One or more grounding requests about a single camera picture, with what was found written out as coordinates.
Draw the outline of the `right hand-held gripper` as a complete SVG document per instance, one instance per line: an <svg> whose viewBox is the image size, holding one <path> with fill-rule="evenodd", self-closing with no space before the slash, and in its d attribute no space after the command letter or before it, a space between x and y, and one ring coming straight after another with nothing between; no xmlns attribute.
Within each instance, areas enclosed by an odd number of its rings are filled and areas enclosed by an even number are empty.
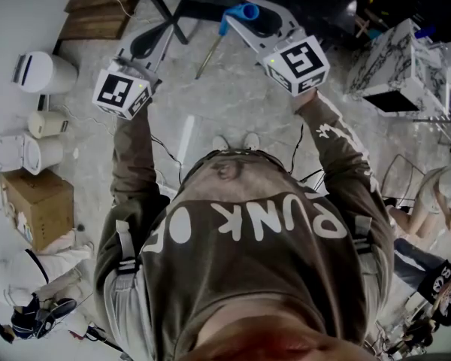
<svg viewBox="0 0 451 361"><path fill-rule="evenodd" d="M316 88L327 78L330 65L319 42L285 7L249 0L227 13L225 21L256 53L266 75L292 96Z"/></svg>

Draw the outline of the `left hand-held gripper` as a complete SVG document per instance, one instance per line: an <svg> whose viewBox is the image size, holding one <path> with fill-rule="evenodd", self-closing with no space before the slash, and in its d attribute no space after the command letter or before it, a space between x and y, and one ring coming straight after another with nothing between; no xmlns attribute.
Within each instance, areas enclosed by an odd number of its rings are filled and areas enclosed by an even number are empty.
<svg viewBox="0 0 451 361"><path fill-rule="evenodd" d="M98 75L92 103L107 114L132 120L162 82L157 69L173 34L171 24L157 24L125 36Z"/></svg>

